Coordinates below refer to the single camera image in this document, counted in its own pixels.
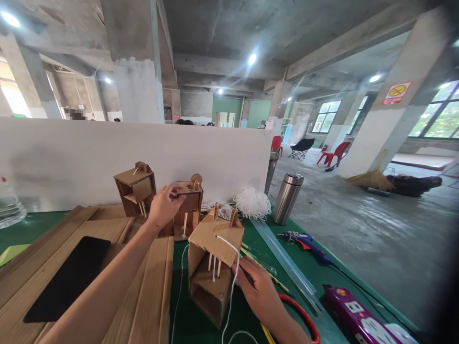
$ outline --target no smoking sign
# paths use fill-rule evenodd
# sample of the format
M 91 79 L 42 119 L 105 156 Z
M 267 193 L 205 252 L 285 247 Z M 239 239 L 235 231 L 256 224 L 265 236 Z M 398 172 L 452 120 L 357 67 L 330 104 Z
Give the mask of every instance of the no smoking sign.
M 405 96 L 406 91 L 408 90 L 408 87 L 410 86 L 410 84 L 411 82 L 392 85 L 389 88 L 389 92 L 387 92 L 386 97 L 382 101 L 382 104 L 388 105 L 388 104 L 397 104 L 397 103 L 402 102 L 402 99 Z

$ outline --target red cable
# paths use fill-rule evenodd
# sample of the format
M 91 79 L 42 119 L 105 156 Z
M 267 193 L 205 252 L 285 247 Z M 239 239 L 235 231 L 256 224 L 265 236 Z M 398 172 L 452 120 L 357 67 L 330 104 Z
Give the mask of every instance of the red cable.
M 306 326 L 308 329 L 311 331 L 311 336 L 312 336 L 312 343 L 313 344 L 320 344 L 320 335 L 319 332 L 317 331 L 316 326 L 314 325 L 313 321 L 309 317 L 309 315 L 305 312 L 305 310 L 292 298 L 289 298 L 287 295 L 280 294 L 279 293 L 279 298 L 282 301 L 288 302 L 292 306 L 294 306 L 301 314 L 303 317 L 303 320 L 305 321 Z

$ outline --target black folding chair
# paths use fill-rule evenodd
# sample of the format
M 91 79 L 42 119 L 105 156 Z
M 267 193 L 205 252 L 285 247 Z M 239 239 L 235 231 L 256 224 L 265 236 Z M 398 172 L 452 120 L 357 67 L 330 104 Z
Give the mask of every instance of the black folding chair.
M 292 146 L 292 153 L 288 156 L 293 158 L 305 158 L 307 151 L 312 147 L 316 139 L 301 139 L 296 145 Z

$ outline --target stainless steel thermos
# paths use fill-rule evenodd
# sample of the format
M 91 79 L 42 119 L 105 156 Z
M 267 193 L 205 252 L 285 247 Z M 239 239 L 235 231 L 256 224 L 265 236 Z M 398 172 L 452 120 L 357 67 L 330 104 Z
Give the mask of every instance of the stainless steel thermos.
M 273 210 L 273 221 L 280 225 L 285 225 L 293 206 L 295 205 L 296 198 L 300 192 L 301 186 L 305 178 L 296 173 L 286 173 L 284 181 L 282 182 L 281 189 L 277 195 L 276 205 Z

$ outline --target ceiling light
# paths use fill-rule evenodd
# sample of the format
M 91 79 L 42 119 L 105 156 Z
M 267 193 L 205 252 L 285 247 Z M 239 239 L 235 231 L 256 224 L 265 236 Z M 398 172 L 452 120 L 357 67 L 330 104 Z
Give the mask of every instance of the ceiling light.
M 250 64 L 250 65 L 254 64 L 256 60 L 257 60 L 257 54 L 252 54 L 252 55 L 250 55 L 250 57 L 249 57 L 249 64 Z
M 21 24 L 19 23 L 19 20 L 13 16 L 12 14 L 9 14 L 8 12 L 1 12 L 1 16 L 3 17 L 3 19 L 11 26 L 14 26 L 14 27 L 20 27 Z
M 378 81 L 379 79 L 381 79 L 381 76 L 377 74 L 371 77 L 370 82 L 375 82 L 375 81 Z

